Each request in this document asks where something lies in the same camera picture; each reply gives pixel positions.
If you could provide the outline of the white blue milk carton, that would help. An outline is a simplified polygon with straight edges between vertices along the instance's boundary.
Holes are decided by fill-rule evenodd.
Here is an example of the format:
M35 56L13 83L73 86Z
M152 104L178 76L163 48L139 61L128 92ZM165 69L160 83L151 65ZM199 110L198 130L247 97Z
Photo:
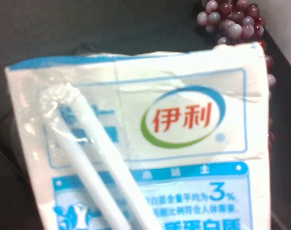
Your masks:
M65 83L87 99L161 230L270 229L269 87L259 43L41 57L5 74L44 229L113 230L42 118L41 91ZM132 230L140 230L72 110L59 109Z

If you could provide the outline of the white wrapped drinking straw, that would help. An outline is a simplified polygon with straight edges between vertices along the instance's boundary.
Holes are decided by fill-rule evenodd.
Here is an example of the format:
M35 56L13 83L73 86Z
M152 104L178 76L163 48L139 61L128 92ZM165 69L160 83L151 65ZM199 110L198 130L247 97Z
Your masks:
M54 133L54 137L65 151L71 166L110 227L114 230L130 230L133 226L120 210L98 171L62 117L59 109L62 105L67 106L74 113L90 141L92 153L111 175L118 190L127 201L140 229L160 230L162 227L158 219L135 182L122 155L111 141L82 92L70 83L53 85L41 91L39 104L42 118Z

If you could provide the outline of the red plastic grape bunch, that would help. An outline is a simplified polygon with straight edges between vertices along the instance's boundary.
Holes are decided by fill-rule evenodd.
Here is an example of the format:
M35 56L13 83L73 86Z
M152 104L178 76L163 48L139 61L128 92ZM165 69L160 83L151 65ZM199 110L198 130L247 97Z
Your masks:
M267 49L262 39L266 18L259 6L248 0L201 0L194 10L197 31L212 33L217 44L237 45L257 42Z

